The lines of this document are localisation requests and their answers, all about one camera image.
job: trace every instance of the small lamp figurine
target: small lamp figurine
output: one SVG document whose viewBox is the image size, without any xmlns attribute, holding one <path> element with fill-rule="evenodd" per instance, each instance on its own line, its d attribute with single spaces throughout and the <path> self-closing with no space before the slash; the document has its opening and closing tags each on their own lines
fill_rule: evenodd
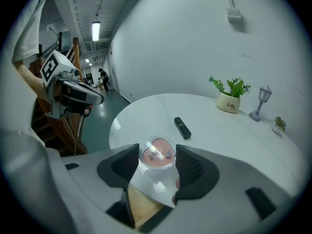
<svg viewBox="0 0 312 234">
<path fill-rule="evenodd" d="M 261 106 L 263 103 L 266 103 L 268 101 L 268 99 L 270 98 L 272 94 L 272 91 L 269 87 L 269 85 L 265 85 L 260 87 L 260 91 L 259 91 L 259 106 L 257 107 L 257 110 L 255 112 L 251 112 L 249 114 L 250 118 L 252 118 L 253 120 L 259 122 L 260 121 L 260 116 L 259 116 L 259 112 L 261 109 Z"/>
</svg>

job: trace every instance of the door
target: door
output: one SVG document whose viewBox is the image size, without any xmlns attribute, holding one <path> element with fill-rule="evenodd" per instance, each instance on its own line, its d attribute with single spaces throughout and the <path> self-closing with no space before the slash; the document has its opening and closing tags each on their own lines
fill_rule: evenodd
<svg viewBox="0 0 312 234">
<path fill-rule="evenodd" d="M 112 49 L 110 48 L 109 50 L 109 71 L 110 71 L 110 77 L 112 80 L 112 86 L 115 88 L 116 92 L 120 94 L 119 90 L 119 85 L 118 85 L 118 79 L 117 79 L 117 74 L 115 70 L 115 63 L 114 63 L 114 58 L 113 58 L 113 52 Z"/>
</svg>

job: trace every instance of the pink container lid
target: pink container lid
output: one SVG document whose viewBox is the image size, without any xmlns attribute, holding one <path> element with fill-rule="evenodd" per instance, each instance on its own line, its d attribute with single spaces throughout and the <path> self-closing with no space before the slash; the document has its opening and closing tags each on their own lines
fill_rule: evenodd
<svg viewBox="0 0 312 234">
<path fill-rule="evenodd" d="M 176 149 L 164 135 L 154 135 L 140 148 L 139 159 L 153 170 L 164 170 L 174 165 Z"/>
</svg>

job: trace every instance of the person in black clothing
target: person in black clothing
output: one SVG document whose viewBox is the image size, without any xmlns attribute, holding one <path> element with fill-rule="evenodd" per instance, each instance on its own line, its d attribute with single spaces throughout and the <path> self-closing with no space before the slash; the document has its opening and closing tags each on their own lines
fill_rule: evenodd
<svg viewBox="0 0 312 234">
<path fill-rule="evenodd" d="M 103 79 L 104 88 L 106 91 L 108 91 L 109 89 L 107 87 L 107 82 L 108 82 L 109 77 L 103 69 L 100 68 L 98 69 L 98 71 L 101 73 L 101 77 L 99 79 Z"/>
</svg>

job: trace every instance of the potted plant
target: potted plant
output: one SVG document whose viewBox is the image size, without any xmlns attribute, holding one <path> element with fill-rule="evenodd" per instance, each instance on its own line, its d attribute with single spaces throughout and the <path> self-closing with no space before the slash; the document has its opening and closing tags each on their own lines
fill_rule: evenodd
<svg viewBox="0 0 312 234">
<path fill-rule="evenodd" d="M 272 126 L 272 130 L 276 134 L 279 134 L 281 131 L 285 132 L 285 129 L 286 129 L 285 121 L 283 121 L 281 117 L 276 117 L 276 119 L 274 120 L 274 124 Z"/>
<path fill-rule="evenodd" d="M 240 104 L 240 96 L 248 93 L 251 89 L 251 85 L 244 85 L 244 81 L 241 78 L 232 79 L 232 81 L 227 80 L 228 86 L 230 87 L 230 92 L 224 91 L 224 86 L 221 80 L 216 80 L 213 77 L 209 78 L 215 87 L 220 91 L 220 95 L 216 100 L 215 104 L 218 109 L 223 111 L 237 114 Z"/>
</svg>

